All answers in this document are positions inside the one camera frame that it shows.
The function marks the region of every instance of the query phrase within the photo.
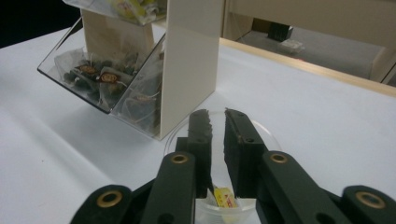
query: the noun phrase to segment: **screw hole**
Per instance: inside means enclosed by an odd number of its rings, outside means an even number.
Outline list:
[[[288,158],[281,154],[273,154],[271,155],[271,160],[277,163],[285,163],[288,161]]]
[[[110,190],[99,196],[96,200],[96,204],[99,207],[108,208],[116,205],[122,199],[122,194],[118,190]]]
[[[386,207],[384,200],[382,200],[380,197],[376,196],[373,193],[366,191],[359,191],[356,193],[356,197],[361,203],[369,207],[376,209],[383,209]]]
[[[319,213],[317,214],[317,221],[321,224],[334,224],[335,221],[329,215]]]
[[[184,155],[176,155],[172,157],[172,162],[173,163],[184,163],[188,160],[189,158],[184,156]]]

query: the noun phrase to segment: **white table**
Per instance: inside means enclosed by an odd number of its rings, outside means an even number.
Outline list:
[[[95,189],[137,189],[163,157],[167,137],[146,137],[36,71],[64,33],[0,49],[3,224],[68,223]],[[396,198],[394,89],[238,48],[221,41],[217,90],[199,108],[247,113],[333,193],[366,185]]]

